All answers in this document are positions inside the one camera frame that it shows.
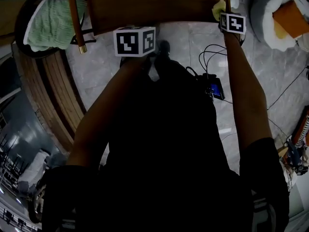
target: floor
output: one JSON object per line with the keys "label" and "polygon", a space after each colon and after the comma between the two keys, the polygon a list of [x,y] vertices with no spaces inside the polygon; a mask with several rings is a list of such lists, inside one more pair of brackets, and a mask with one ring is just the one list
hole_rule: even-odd
{"label": "floor", "polygon": [[[248,19],[249,0],[240,0],[234,12],[247,17],[247,34],[242,46],[248,62],[261,83],[269,107],[304,69],[307,53],[298,46],[286,52],[271,50],[254,36]],[[89,20],[84,27],[90,27]],[[88,52],[79,54],[77,46],[67,50],[74,80],[86,109],[89,109],[108,81],[119,69],[120,58],[114,56],[112,32],[96,37],[97,42],[88,44]],[[224,46],[223,34],[218,25],[204,22],[175,22],[160,25],[159,39],[168,40],[171,45],[170,58],[183,66],[191,66],[198,74],[203,73],[198,55],[209,44]],[[210,47],[219,51],[220,47]],[[226,56],[216,55],[209,63],[209,73],[216,74],[222,82],[227,101],[232,102]],[[305,105],[309,104],[309,81],[305,72],[286,90],[281,98],[268,111],[269,118],[280,127],[282,133],[270,123],[276,145],[282,146],[286,135],[294,130]],[[238,138],[231,104],[215,100],[217,125],[230,168],[239,173]]]}

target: orange cushion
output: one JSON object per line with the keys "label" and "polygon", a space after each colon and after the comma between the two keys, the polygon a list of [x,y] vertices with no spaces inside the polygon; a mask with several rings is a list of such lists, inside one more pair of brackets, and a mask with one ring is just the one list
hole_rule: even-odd
{"label": "orange cushion", "polygon": [[285,39],[286,36],[288,36],[288,32],[284,30],[284,28],[278,23],[276,22],[276,20],[274,20],[274,30],[276,33],[276,36],[279,39]]}
{"label": "orange cushion", "polygon": [[309,25],[299,11],[294,0],[288,1],[273,13],[273,18],[291,35],[296,38],[309,32]]}

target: orange object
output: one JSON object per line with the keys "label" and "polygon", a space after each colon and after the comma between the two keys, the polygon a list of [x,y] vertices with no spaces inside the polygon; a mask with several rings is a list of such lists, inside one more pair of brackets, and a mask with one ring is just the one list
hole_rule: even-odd
{"label": "orange object", "polygon": [[285,31],[285,29],[278,22],[276,22],[276,20],[274,20],[274,30],[276,36],[281,40],[285,39],[285,37],[289,35],[288,32]]}
{"label": "orange object", "polygon": [[298,147],[298,142],[300,140],[303,140],[304,137],[306,137],[306,143],[309,144],[308,137],[308,116],[309,116],[309,106],[305,106],[304,111],[301,115],[301,118],[296,126],[296,129],[294,130],[292,134],[292,142],[296,147]]}
{"label": "orange object", "polygon": [[308,22],[304,19],[294,0],[282,5],[273,13],[273,18],[292,38],[309,32]]}

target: cable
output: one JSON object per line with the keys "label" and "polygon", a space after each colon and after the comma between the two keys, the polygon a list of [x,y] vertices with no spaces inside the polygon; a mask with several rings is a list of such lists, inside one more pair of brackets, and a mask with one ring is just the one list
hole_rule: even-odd
{"label": "cable", "polygon": [[[274,121],[272,121],[270,118],[268,119],[271,123],[273,123],[275,126],[277,126]],[[283,132],[283,130],[281,130],[281,132],[284,134],[284,136],[286,136],[286,138],[288,138],[288,136]]]}
{"label": "cable", "polygon": [[225,138],[227,138],[227,137],[229,137],[229,136],[232,136],[232,135],[235,135],[235,134],[237,134],[237,133],[229,134],[229,135],[227,135]]}
{"label": "cable", "polygon": [[206,69],[207,69],[207,71],[208,71],[208,63],[209,63],[209,60],[210,60],[213,56],[215,56],[216,54],[217,54],[217,53],[213,54],[213,55],[208,59],[207,64],[206,64]]}
{"label": "cable", "polygon": [[224,48],[224,49],[226,49],[225,47],[223,47],[223,46],[221,46],[221,45],[218,45],[218,44],[210,44],[210,45],[208,45],[208,46],[206,46],[206,48],[205,48],[205,50],[204,50],[204,54],[203,54],[203,58],[204,58],[204,64],[205,64],[205,66],[206,66],[206,74],[208,75],[208,66],[207,66],[207,64],[206,64],[206,61],[205,61],[205,51],[207,50],[207,48],[208,47],[210,47],[210,46],[212,46],[212,45],[215,45],[215,46],[218,46],[218,47],[222,47],[222,48]]}
{"label": "cable", "polygon": [[201,64],[201,66],[202,66],[202,68],[205,70],[205,72],[207,73],[207,70],[204,68],[204,66],[202,65],[202,62],[201,62],[201,55],[203,54],[203,53],[205,53],[205,52],[208,52],[208,53],[215,53],[215,54],[221,54],[221,55],[224,55],[224,56],[226,56],[226,54],[223,54],[223,53],[219,53],[219,52],[211,52],[211,51],[203,51],[203,52],[201,52],[200,54],[199,54],[199,56],[198,56],[198,61],[199,61],[199,63]]}
{"label": "cable", "polygon": [[283,134],[284,134],[284,136],[286,136],[286,138],[288,138],[288,136],[283,132],[283,130],[279,127],[279,126],[277,126],[275,123],[274,123],[274,121],[272,121],[270,118],[268,118],[268,120],[271,122],[271,123],[273,123]]}
{"label": "cable", "polygon": [[191,67],[186,67],[185,68],[186,70],[191,70],[191,71],[193,71],[193,73],[194,73],[194,76],[198,76],[198,74],[195,72],[195,70],[193,70]]}
{"label": "cable", "polygon": [[[304,70],[307,68],[307,66],[301,71],[301,73],[298,74],[298,76],[293,80],[293,82],[295,82],[297,80],[297,78],[302,74],[302,72],[304,72]],[[267,108],[267,111],[280,99],[280,97],[285,93],[285,91],[293,84],[293,82],[290,83],[290,85],[282,92],[282,94],[278,97],[278,99],[275,100],[274,103],[272,103],[270,105],[269,108]]]}
{"label": "cable", "polygon": [[226,100],[223,100],[224,102],[227,102],[227,103],[230,103],[230,104],[233,104],[232,102],[230,102],[230,101],[226,101]]}

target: wooden chair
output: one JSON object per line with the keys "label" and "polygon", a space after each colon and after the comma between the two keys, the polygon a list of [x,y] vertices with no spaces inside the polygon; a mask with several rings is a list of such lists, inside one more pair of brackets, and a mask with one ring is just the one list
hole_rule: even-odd
{"label": "wooden chair", "polygon": [[[169,21],[216,22],[211,9],[219,0],[87,0],[94,35],[126,25],[150,26]],[[230,0],[225,0],[230,12]],[[87,51],[79,24],[76,0],[69,0],[81,53]]]}

